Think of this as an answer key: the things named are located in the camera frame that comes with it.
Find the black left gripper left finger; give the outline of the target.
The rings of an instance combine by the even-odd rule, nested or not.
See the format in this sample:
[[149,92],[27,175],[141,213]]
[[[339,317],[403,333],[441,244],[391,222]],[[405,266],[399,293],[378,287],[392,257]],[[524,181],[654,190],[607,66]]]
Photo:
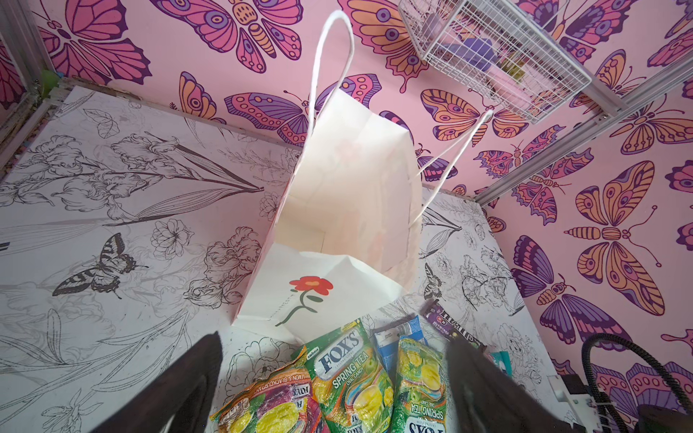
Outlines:
[[223,359],[218,333],[202,337],[96,432],[202,432]]

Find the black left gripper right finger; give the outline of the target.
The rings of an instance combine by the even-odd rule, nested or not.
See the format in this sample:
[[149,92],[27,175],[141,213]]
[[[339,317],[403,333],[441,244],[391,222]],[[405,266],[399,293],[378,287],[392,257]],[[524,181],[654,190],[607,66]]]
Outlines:
[[447,345],[449,389],[460,432],[576,432],[462,338]]

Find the orange Fox's candy bag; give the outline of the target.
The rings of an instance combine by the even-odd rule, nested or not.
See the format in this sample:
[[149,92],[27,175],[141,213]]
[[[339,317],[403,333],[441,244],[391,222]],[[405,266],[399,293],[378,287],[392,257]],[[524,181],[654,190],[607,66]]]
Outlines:
[[303,361],[272,372],[243,390],[210,417],[219,432],[323,433],[330,428],[313,398],[312,379]]

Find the white paper bag with flower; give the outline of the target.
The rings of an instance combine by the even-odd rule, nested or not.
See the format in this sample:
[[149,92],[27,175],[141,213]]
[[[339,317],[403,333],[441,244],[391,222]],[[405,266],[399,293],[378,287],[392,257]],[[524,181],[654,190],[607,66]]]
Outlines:
[[233,323],[304,344],[396,301],[417,272],[423,169],[402,126],[332,90]]

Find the teal snack packet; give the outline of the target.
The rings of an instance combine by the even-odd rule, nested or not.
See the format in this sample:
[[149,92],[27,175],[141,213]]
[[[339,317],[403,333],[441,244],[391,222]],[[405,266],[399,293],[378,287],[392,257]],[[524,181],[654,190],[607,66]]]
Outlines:
[[493,363],[502,371],[504,372],[508,377],[513,376],[513,368],[512,368],[512,363],[511,363],[511,358],[508,352],[506,351],[499,351],[499,352],[492,352],[490,354],[491,360]]

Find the green Fox's spring tea bag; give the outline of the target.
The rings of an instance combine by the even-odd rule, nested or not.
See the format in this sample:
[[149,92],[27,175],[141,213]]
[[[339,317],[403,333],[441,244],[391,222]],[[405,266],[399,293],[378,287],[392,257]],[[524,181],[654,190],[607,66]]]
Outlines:
[[293,358],[308,369],[331,432],[388,431],[395,388],[360,320],[316,338]]

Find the purple snack bar wrapper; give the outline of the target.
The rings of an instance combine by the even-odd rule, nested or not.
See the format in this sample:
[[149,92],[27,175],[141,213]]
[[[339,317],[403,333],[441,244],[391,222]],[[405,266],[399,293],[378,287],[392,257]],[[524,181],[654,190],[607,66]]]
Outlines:
[[474,337],[465,328],[463,328],[458,321],[453,319],[449,312],[445,310],[440,303],[433,299],[424,304],[422,309],[422,315],[424,319],[435,328],[442,337],[445,337],[447,341],[455,340],[465,340],[474,348],[483,351],[485,349],[485,344],[482,343],[478,338]]

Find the blue snack packet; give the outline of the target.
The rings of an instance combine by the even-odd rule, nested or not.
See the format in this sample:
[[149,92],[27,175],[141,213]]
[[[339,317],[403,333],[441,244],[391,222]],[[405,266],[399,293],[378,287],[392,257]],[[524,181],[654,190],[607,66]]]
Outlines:
[[393,379],[396,374],[399,341],[409,337],[427,345],[418,315],[409,315],[393,324],[375,330],[373,340],[380,359],[388,375]]

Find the aluminium frame post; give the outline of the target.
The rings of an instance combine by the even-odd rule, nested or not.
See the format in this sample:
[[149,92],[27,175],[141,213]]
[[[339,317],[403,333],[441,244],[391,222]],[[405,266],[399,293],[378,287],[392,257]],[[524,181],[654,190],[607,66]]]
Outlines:
[[543,151],[530,160],[530,162],[527,162],[527,164],[523,164],[520,169],[512,171],[505,178],[501,178],[501,180],[493,183],[488,189],[478,194],[474,198],[474,202],[480,206],[485,206],[496,198],[500,198],[525,179],[542,171],[546,166],[585,144],[591,144],[596,137],[599,137],[604,132],[608,132],[626,119],[626,117],[666,94],[691,76],[692,52],[688,52],[684,57],[671,63],[670,66],[645,81],[639,88],[622,99],[626,107],[621,109],[616,115],[604,113],[588,119],[588,121],[580,124],[569,134],[557,140],[548,150]]

